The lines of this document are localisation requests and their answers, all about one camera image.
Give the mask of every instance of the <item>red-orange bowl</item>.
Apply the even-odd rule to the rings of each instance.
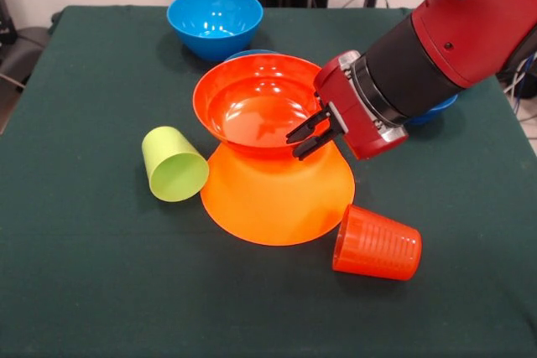
[[[290,155],[285,135],[320,109],[313,86],[320,69],[286,54],[229,60],[201,77],[194,111],[213,136],[239,152]]]

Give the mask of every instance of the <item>orange plastic cup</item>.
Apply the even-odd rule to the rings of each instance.
[[[349,205],[337,234],[332,268],[338,272],[409,280],[421,257],[421,235],[397,221]]]

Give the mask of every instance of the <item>blue bowl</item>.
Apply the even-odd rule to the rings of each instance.
[[[248,46],[261,19],[258,0],[174,0],[168,22],[192,52],[222,61]]]
[[[246,56],[248,54],[277,54],[275,50],[268,50],[268,49],[249,49],[249,50],[243,50],[241,52],[237,52],[236,54],[232,54],[229,58],[227,58],[225,61],[232,60],[235,58],[240,58],[241,56]]]
[[[454,95],[453,97],[448,98],[447,100],[445,100],[441,104],[435,106],[432,109],[429,109],[429,111],[427,111],[423,115],[420,115],[418,117],[413,117],[408,122],[406,122],[406,124],[407,125],[413,125],[413,126],[419,126],[419,125],[423,125],[423,124],[427,123],[428,121],[430,121],[431,119],[433,119],[434,117],[439,115],[441,112],[443,112],[447,108],[449,108],[451,105],[453,105],[453,103],[456,101],[457,98],[458,98],[458,95]]]

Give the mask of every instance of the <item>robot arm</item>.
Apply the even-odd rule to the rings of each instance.
[[[537,0],[424,0],[360,55],[331,60],[315,79],[322,110],[288,135],[305,158],[342,134],[357,158],[408,136],[402,124],[537,49]],[[330,118],[329,132],[310,137]]]

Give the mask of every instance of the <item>lime green cup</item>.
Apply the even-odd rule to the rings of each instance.
[[[181,201],[198,193],[209,164],[174,127],[156,127],[142,141],[151,193],[163,201]]]

